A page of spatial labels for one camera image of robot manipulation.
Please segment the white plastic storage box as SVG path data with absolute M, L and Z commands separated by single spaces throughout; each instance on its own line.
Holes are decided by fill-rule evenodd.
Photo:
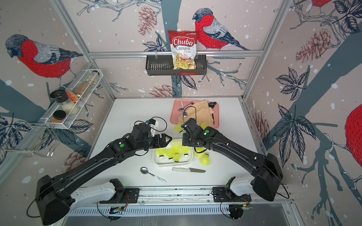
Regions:
M 175 139 L 175 140 L 172 140 L 170 142 L 170 144 L 165 147 L 165 149 L 169 149 L 172 147 L 172 145 L 175 145 L 175 144 L 180 144 L 182 146 L 182 139 L 181 138 L 178 138 L 178 139 Z M 185 158 L 182 154 L 180 160 L 178 163 L 175 163 L 174 160 L 172 162 L 170 162 L 165 154 L 165 157 L 164 159 L 160 160 L 158 158 L 158 155 L 157 155 L 157 152 L 156 152 L 156 149 L 153 149 L 153 162 L 155 165 L 159 166 L 159 167 L 164 167 L 164 166 L 173 166 L 173 165 L 185 165 L 185 164 L 189 164 L 192 159 L 193 159 L 193 149 L 190 147 L 190 151 L 189 151 L 189 157 L 188 158 Z

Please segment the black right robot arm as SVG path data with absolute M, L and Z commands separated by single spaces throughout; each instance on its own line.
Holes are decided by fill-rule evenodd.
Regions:
M 196 120 L 188 119 L 181 125 L 183 145 L 193 148 L 203 147 L 214 156 L 215 165 L 207 170 L 205 179 L 193 178 L 192 185 L 221 186 L 234 177 L 240 181 L 240 195 L 252 193 L 266 201 L 274 201 L 281 195 L 283 173 L 278 158 L 251 151 L 227 138 L 212 127 L 203 129 Z

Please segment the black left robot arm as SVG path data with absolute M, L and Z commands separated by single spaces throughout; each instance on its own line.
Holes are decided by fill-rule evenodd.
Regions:
M 48 226 L 66 216 L 75 204 L 71 194 L 87 181 L 135 156 L 137 151 L 164 148 L 172 141 L 172 137 L 165 133 L 152 135 L 151 129 L 146 123 L 135 125 L 132 132 L 110 142 L 99 154 L 69 172 L 53 178 L 49 175 L 40 178 L 34 203 L 42 224 Z

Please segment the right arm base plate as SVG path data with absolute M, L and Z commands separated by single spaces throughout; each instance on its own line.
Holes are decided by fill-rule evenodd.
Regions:
M 211 195 L 214 202 L 251 202 L 250 194 L 236 195 L 230 188 L 225 186 L 213 187 Z

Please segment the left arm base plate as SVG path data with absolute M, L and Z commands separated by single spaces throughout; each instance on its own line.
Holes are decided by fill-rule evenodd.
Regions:
M 100 201 L 100 204 L 134 204 L 139 197 L 139 188 L 125 188 L 122 192 L 117 191 L 108 201 Z

